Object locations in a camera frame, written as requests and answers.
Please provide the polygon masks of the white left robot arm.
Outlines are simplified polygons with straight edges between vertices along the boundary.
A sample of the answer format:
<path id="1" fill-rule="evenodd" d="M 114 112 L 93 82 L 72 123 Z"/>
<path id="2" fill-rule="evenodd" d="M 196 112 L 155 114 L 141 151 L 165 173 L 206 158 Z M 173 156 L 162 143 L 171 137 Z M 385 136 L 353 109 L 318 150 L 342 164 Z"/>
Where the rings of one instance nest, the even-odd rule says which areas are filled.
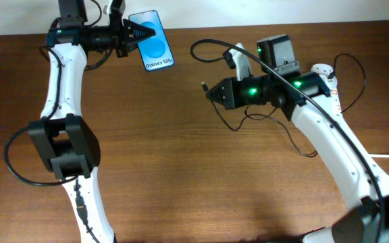
<path id="1" fill-rule="evenodd" d="M 83 1 L 58 4 L 60 17 L 45 39 L 51 64 L 47 101 L 28 133 L 45 168 L 55 175 L 55 186 L 62 186 L 69 197 L 82 242 L 115 242 L 99 191 L 99 141 L 82 118 L 82 77 L 91 68 L 91 51 L 125 57 L 155 31 L 124 19 L 124 1 L 105 6 L 106 26 L 86 25 Z"/>

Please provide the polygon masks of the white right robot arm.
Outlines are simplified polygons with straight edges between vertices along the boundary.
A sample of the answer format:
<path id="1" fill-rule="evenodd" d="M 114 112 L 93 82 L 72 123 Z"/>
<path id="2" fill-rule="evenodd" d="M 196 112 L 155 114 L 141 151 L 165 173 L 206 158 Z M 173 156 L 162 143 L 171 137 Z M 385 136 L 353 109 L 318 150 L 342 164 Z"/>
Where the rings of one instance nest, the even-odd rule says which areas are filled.
<path id="1" fill-rule="evenodd" d="M 311 142 L 332 174 L 347 208 L 329 227 L 289 242 L 389 242 L 389 175 L 372 159 L 343 118 L 334 68 L 302 73 L 292 43 L 281 34 L 257 43 L 257 53 L 227 45 L 223 59 L 236 70 L 206 97 L 226 109 L 271 103 Z"/>

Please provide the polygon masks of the blue Galaxy smartphone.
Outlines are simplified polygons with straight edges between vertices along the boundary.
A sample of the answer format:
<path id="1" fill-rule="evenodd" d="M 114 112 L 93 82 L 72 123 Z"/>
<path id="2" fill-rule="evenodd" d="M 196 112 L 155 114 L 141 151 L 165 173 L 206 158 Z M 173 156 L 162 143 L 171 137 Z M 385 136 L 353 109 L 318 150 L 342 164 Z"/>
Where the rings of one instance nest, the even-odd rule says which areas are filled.
<path id="1" fill-rule="evenodd" d="M 132 14 L 128 19 L 141 26 L 153 29 L 155 35 L 139 42 L 138 49 L 147 72 L 170 68 L 175 64 L 159 14 L 156 10 Z"/>

